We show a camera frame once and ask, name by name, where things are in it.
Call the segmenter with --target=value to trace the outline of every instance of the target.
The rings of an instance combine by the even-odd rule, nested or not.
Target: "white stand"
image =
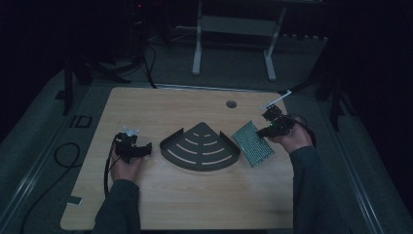
[[[276,80],[276,72],[272,54],[279,37],[282,20],[286,8],[282,8],[278,21],[259,20],[259,19],[236,19],[214,16],[203,16],[202,0],[198,1],[198,20],[197,20],[197,45],[194,54],[194,64],[192,74],[199,75],[201,70],[202,45],[201,36],[203,31],[214,31],[223,33],[238,33],[247,35],[271,36],[271,43],[268,49],[264,50],[264,60],[267,67],[268,79]]]

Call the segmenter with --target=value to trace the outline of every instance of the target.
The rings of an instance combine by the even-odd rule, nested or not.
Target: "person's left hand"
[[[131,163],[128,164],[115,153],[115,148],[116,145],[113,147],[110,163],[110,165],[113,165],[110,170],[113,181],[117,179],[127,179],[136,183],[137,175],[139,173],[139,166],[142,163],[143,158],[131,160]]]

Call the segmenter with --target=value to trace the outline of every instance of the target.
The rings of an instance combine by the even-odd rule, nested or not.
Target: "dark background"
[[[49,79],[63,69],[64,61],[73,52],[86,54],[96,61],[111,61],[122,55],[129,57],[125,54],[126,48],[121,46],[131,20],[126,16],[152,20],[152,26],[164,33],[166,42],[165,28],[168,26],[195,25],[196,1],[141,2],[145,7],[150,5],[152,11],[158,11],[156,16],[161,18],[154,18],[151,11],[141,12],[140,16],[128,15],[125,6],[129,3],[98,0],[0,2],[0,140]],[[282,32],[299,37],[304,34],[330,37],[318,64],[333,74],[332,79],[349,94],[357,115],[412,213],[410,198],[413,194],[409,188],[413,177],[410,150],[413,143],[412,3],[407,0],[340,3],[345,5],[291,5]]]

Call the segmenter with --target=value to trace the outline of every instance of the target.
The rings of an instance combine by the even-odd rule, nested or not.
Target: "black device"
[[[115,137],[115,152],[127,163],[131,161],[131,158],[145,157],[152,152],[152,143],[146,146],[136,146],[136,140],[137,135],[128,136],[125,133],[118,133]]]
[[[112,146],[110,147],[109,155],[106,159],[106,165],[104,168],[103,177],[103,189],[104,195],[107,197],[109,194],[108,187],[108,174],[110,169],[117,161],[112,162],[110,165],[110,158],[112,150],[115,148],[115,153],[121,157],[126,163],[129,163],[132,158],[142,158],[152,153],[152,143],[149,142],[146,146],[136,146],[137,131],[131,131],[124,127],[125,133],[118,133],[112,140]]]
[[[269,127],[257,131],[257,134],[263,137],[286,136],[291,132],[296,120],[283,115],[282,111],[276,105],[267,107],[267,111],[262,115],[267,121],[271,121]]]
[[[299,116],[299,115],[284,115],[282,114],[282,111],[276,106],[276,105],[270,105],[267,107],[267,110],[265,111],[262,116],[267,120],[271,121],[271,124],[269,127],[264,128],[262,130],[257,131],[257,134],[259,137],[276,137],[276,136],[287,136],[291,132],[292,128],[294,127],[295,124],[299,124],[302,126],[307,133],[309,134],[311,141],[313,143],[313,146],[317,146],[317,140],[316,140],[316,135],[314,134],[313,131],[311,131],[307,127],[307,121],[304,119],[304,117]],[[300,117],[300,121],[295,120],[293,117]]]

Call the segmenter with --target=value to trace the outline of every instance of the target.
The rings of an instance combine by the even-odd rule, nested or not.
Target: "handheld controller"
[[[136,146],[137,135],[129,136],[126,133],[118,133],[115,136],[115,152],[125,162],[129,163],[131,158],[145,157],[152,152],[152,143],[146,146]]]
[[[267,111],[262,116],[267,121],[271,121],[271,124],[269,127],[257,132],[261,138],[286,136],[291,132],[295,124],[294,119],[282,115],[282,111],[276,105],[267,107]]]

